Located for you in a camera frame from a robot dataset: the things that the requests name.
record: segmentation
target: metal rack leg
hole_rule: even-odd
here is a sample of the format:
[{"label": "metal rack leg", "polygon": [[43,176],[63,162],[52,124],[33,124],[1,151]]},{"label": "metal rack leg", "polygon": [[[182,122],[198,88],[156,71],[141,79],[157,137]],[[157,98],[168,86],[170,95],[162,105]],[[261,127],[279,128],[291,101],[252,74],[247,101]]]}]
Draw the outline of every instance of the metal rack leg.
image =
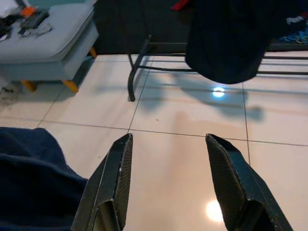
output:
[{"label": "metal rack leg", "polygon": [[135,97],[135,93],[134,93],[134,78],[135,78],[135,75],[140,67],[140,64],[141,64],[141,61],[144,57],[144,55],[147,53],[148,51],[148,44],[149,44],[149,41],[151,39],[151,36],[149,36],[148,39],[145,40],[143,46],[142,46],[142,49],[138,55],[138,58],[134,64],[134,67],[132,68],[132,70],[130,71],[130,74],[129,74],[129,77],[128,77],[128,95],[129,95],[129,100],[131,102],[134,102],[136,100],[136,97]]}]

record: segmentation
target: red object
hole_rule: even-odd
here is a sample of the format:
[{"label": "red object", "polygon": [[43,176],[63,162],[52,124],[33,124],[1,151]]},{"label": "red object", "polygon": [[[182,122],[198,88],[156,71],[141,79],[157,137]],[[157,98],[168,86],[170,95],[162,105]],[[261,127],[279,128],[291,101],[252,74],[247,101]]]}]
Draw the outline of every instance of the red object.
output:
[{"label": "red object", "polygon": [[184,8],[185,6],[188,5],[188,3],[190,3],[190,1],[191,1],[191,0],[181,0],[181,1],[179,1],[178,3],[176,3],[174,6],[172,6],[171,9],[172,9],[173,11],[181,11],[181,10],[183,10],[183,8]]}]

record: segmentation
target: orange object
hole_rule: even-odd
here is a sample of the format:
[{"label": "orange object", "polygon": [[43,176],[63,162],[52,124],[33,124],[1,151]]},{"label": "orange object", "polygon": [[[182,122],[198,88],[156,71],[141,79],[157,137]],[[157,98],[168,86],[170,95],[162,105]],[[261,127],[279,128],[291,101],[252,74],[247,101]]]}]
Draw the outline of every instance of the orange object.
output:
[{"label": "orange object", "polygon": [[27,6],[24,7],[23,10],[20,12],[20,15],[22,16],[31,16],[36,10],[36,7],[34,6]]}]

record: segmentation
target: hanging garment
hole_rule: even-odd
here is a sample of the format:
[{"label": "hanging garment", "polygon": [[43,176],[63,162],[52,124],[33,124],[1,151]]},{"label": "hanging garment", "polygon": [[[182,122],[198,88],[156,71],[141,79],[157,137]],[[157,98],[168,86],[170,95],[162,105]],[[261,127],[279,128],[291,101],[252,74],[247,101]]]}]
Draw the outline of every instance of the hanging garment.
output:
[{"label": "hanging garment", "polygon": [[304,28],[307,0],[196,0],[186,63],[219,83],[257,74],[274,37]]}]

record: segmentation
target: blue blanket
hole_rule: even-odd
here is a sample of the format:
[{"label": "blue blanket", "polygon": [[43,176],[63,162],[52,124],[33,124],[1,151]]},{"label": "blue blanket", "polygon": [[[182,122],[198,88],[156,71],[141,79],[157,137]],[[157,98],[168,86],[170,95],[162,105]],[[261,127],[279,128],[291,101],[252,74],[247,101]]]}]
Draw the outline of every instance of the blue blanket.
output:
[{"label": "blue blanket", "polygon": [[42,128],[0,128],[0,230],[69,230],[87,180]]}]

